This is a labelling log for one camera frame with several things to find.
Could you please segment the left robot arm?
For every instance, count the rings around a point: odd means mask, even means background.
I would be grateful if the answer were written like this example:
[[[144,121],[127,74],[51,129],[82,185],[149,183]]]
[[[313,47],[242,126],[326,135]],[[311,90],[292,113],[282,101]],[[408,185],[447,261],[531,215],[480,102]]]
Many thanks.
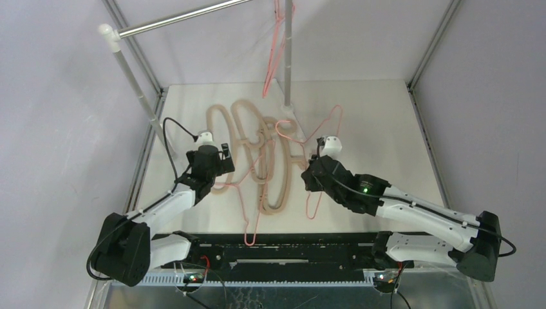
[[[90,277],[98,281],[115,280],[135,286],[157,267],[178,261],[185,268],[196,267],[202,258],[191,236],[173,232],[163,238],[155,235],[175,216],[202,201],[216,178],[235,170],[228,144],[199,146],[187,152],[189,166],[173,188],[145,209],[107,216],[95,247],[86,262]]]

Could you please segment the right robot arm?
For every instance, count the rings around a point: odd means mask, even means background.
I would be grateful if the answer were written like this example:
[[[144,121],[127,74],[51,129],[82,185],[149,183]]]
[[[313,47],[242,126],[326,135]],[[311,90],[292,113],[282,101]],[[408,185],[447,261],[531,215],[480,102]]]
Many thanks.
[[[496,214],[483,211],[475,216],[446,209],[382,178],[352,174],[329,156],[313,156],[301,178],[306,191],[324,192],[349,211],[420,229],[417,235],[380,232],[372,250],[378,267],[425,261],[453,266],[479,281],[494,281],[503,240]]]

